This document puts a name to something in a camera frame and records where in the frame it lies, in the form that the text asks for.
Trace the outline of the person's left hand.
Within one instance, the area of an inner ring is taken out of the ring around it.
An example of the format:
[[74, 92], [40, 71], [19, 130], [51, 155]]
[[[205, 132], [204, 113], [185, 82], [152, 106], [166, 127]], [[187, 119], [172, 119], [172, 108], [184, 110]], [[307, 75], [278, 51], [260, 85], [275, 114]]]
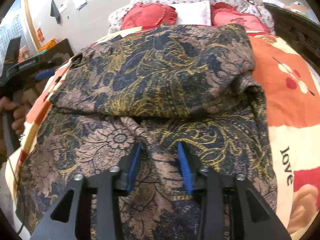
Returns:
[[4, 140], [4, 129], [2, 120], [3, 113], [9, 113], [10, 116], [13, 117], [14, 120], [11, 122], [11, 129], [19, 137], [24, 132], [25, 107], [24, 105], [12, 102], [5, 96], [1, 98], [1, 152], [5, 152], [6, 155], [8, 155], [9, 153], [11, 153], [11, 151], [7, 149]]

